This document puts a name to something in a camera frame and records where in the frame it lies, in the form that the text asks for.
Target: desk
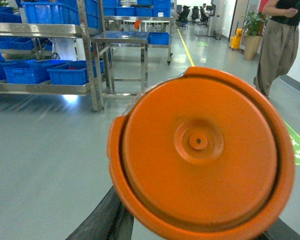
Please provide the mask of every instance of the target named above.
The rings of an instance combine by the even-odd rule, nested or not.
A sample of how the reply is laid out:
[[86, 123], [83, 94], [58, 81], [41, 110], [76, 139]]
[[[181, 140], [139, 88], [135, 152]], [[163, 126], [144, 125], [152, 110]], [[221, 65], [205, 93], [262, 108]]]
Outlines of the desk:
[[135, 96], [138, 93], [117, 94], [115, 92], [115, 81], [118, 82], [140, 82], [141, 91], [148, 87], [148, 32], [139, 31], [105, 31], [93, 38], [91, 42], [95, 49], [95, 66], [97, 72], [97, 83], [99, 89], [103, 88], [102, 75], [100, 68], [100, 57], [108, 58], [108, 50], [111, 47], [139, 47], [140, 48], [140, 78], [113, 78], [110, 74], [110, 66], [105, 66], [107, 76], [107, 88], [100, 93], [100, 102], [102, 109], [105, 108], [104, 98], [124, 98]]

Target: gray floor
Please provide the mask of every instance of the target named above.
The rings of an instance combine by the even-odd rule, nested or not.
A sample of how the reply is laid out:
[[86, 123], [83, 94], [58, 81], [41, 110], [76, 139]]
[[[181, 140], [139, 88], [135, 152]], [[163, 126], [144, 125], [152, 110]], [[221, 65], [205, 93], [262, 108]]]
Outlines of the gray floor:
[[[196, 66], [220, 69], [252, 84], [257, 59], [243, 60], [226, 40], [197, 38], [194, 34], [203, 34], [202, 27], [181, 33]], [[172, 50], [168, 66], [166, 50], [150, 49], [149, 85], [190, 66], [177, 31]], [[116, 49], [115, 75], [135, 77], [138, 55], [136, 49]], [[118, 84], [117, 90], [137, 92], [140, 86]], [[300, 93], [278, 79], [270, 101], [300, 134]], [[92, 212], [112, 186], [108, 130], [128, 103], [107, 99], [105, 111], [94, 113], [90, 96], [0, 95], [0, 240], [63, 240]], [[300, 234], [300, 166], [281, 218]], [[132, 239], [162, 238], [136, 222]]]

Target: person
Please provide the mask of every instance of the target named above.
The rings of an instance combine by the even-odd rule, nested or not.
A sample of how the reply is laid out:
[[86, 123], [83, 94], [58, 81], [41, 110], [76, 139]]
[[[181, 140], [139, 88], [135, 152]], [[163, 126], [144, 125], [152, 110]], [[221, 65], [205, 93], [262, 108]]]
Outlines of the person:
[[201, 13], [201, 17], [200, 17], [200, 22], [205, 22], [203, 23], [203, 25], [205, 25], [206, 27], [208, 26], [207, 25], [207, 22], [209, 20], [208, 16], [205, 14], [205, 10], [207, 8], [207, 4], [204, 3], [201, 7], [200, 7], [200, 13]]
[[297, 56], [300, 0], [269, 0], [262, 12], [272, 17], [265, 27], [253, 83], [269, 99], [272, 82], [289, 72]]

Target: office chair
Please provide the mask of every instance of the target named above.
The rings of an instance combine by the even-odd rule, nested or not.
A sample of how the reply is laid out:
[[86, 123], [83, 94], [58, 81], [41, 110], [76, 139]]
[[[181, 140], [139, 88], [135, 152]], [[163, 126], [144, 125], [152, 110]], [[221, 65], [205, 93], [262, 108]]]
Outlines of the office chair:
[[192, 19], [191, 23], [193, 25], [197, 24], [196, 20], [199, 19], [199, 8], [198, 8], [198, 6], [193, 6], [191, 19]]
[[198, 23], [198, 25], [203, 25], [203, 26], [206, 26], [208, 27], [208, 21], [209, 21], [209, 17], [207, 15], [205, 15], [205, 11], [204, 11], [204, 8], [202, 6], [200, 6], [200, 14], [201, 14], [201, 17], [200, 17], [200, 22], [202, 23]]
[[188, 28], [186, 26], [186, 23], [188, 22], [188, 15], [190, 13], [190, 7], [184, 5], [183, 6], [183, 11], [180, 13], [179, 19], [178, 19], [178, 27], [179, 28]]

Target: orange object on shelf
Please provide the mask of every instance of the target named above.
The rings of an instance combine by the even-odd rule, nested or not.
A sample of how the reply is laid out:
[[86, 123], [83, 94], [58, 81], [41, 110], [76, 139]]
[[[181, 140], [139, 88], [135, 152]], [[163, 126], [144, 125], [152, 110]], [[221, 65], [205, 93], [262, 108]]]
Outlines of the orange object on shelf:
[[135, 21], [135, 23], [134, 23], [134, 28], [135, 28], [135, 29], [139, 29], [140, 24], [141, 24], [141, 20]]
[[243, 80], [203, 67], [138, 95], [113, 121], [107, 154], [123, 204], [166, 239], [257, 237], [295, 176], [274, 107]]

